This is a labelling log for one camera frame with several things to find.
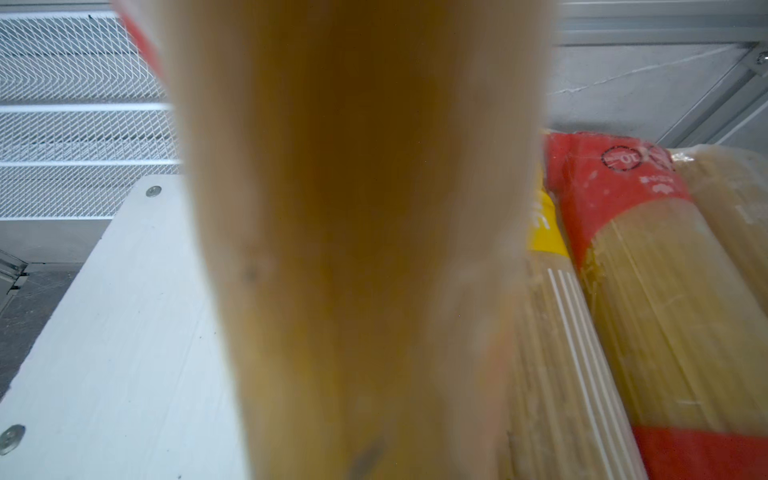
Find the red horizontal spaghetti bag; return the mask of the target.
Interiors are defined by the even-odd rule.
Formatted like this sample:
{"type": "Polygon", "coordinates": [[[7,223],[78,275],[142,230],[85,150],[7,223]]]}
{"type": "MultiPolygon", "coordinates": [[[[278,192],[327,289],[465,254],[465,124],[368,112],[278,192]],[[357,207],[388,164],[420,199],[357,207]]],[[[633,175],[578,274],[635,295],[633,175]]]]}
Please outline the red horizontal spaghetti bag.
{"type": "Polygon", "coordinates": [[[578,280],[652,479],[767,475],[767,317],[670,153],[544,136],[578,280]]]}

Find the red end long spaghetti bag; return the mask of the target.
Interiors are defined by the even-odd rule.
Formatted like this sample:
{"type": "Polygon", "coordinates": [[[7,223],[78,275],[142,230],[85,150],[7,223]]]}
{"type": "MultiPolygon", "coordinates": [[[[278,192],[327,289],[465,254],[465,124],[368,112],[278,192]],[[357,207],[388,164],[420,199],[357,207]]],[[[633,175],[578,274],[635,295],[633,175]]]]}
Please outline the red end long spaghetti bag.
{"type": "Polygon", "coordinates": [[[553,1],[117,1],[256,479],[493,479],[553,1]]]}

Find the yellow clear spaghetti bag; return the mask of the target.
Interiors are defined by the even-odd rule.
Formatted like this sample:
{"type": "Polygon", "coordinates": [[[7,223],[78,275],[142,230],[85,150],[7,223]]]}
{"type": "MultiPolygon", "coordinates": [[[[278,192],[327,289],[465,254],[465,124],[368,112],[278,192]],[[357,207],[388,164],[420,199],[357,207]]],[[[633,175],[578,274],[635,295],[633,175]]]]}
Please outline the yellow clear spaghetti bag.
{"type": "Polygon", "coordinates": [[[700,144],[670,151],[710,229],[767,308],[767,158],[742,148],[700,144]]]}

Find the yellow Stature spaghetti bag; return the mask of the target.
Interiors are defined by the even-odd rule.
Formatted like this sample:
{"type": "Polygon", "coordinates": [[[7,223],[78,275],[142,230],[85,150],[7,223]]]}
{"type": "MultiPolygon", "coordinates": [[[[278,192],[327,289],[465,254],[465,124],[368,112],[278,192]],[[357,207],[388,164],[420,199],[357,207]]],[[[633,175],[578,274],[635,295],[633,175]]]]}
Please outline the yellow Stature spaghetti bag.
{"type": "Polygon", "coordinates": [[[533,203],[524,280],[513,303],[499,478],[646,478],[555,203],[544,188],[533,203]]]}

